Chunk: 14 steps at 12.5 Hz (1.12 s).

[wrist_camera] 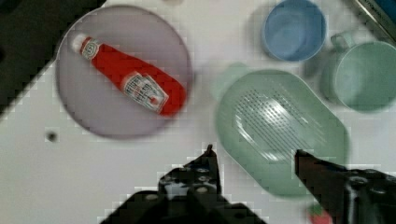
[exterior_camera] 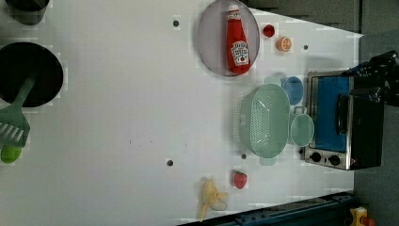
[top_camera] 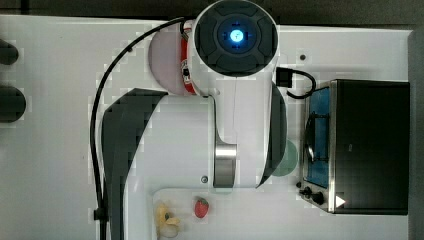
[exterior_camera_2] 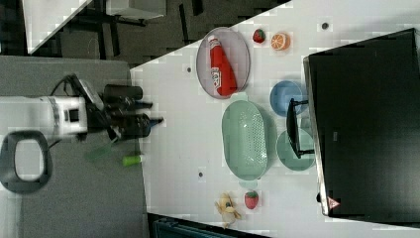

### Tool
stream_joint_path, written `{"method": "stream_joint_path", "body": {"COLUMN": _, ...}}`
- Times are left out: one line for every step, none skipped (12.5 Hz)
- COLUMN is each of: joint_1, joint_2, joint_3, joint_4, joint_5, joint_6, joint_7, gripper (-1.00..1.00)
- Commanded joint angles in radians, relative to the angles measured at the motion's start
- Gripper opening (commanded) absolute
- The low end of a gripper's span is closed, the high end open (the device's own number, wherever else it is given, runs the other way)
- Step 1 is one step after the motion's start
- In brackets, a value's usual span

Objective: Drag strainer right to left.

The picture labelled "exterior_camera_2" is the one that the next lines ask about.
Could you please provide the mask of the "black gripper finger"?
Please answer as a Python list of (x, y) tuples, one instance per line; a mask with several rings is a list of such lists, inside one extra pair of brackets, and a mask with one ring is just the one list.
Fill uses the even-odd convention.
[(135, 109), (151, 109), (153, 104), (151, 102), (136, 102), (134, 104)]
[(162, 123), (163, 120), (164, 120), (163, 118), (153, 118), (153, 119), (150, 119), (149, 125), (150, 125), (150, 127), (154, 127), (155, 125), (158, 125), (159, 123)]

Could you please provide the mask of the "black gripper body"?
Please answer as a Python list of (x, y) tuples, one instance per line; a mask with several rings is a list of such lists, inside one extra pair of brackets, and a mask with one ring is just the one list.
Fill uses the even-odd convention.
[(107, 84), (102, 93), (87, 88), (86, 111), (89, 133), (107, 131), (111, 140), (148, 137), (152, 127), (146, 114), (139, 114), (136, 102), (142, 102), (139, 86)]

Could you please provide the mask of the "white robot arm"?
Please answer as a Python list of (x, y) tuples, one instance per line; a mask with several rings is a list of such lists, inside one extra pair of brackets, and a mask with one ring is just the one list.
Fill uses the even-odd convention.
[(1, 98), (1, 135), (38, 131), (47, 140), (75, 138), (107, 132), (112, 140), (146, 138), (152, 128), (163, 122), (144, 111), (153, 105), (144, 102), (136, 86), (108, 84), (102, 93), (86, 82), (71, 88), (66, 96), (3, 96)]

